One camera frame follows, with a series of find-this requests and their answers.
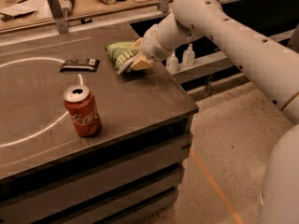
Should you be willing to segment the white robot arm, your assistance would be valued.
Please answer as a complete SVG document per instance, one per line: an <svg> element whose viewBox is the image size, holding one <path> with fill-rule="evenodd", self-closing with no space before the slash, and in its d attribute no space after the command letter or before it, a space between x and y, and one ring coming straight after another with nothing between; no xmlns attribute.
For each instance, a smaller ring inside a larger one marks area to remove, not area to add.
<svg viewBox="0 0 299 224"><path fill-rule="evenodd" d="M174 0L172 12L133 49L142 61L159 62L200 36L209 38L293 123L270 155L257 224L299 224L299 53L230 18L216 0Z"/></svg>

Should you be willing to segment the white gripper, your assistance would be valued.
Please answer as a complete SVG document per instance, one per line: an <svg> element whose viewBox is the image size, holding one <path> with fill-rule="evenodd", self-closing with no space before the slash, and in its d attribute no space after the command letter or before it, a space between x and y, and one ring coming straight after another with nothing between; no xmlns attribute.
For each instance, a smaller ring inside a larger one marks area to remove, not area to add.
<svg viewBox="0 0 299 224"><path fill-rule="evenodd" d="M173 50L167 45L167 38L158 24L152 25L143 37L139 37L130 50L142 51L137 53L129 62L129 68L134 71L151 68L153 61L161 62L169 57Z"/></svg>

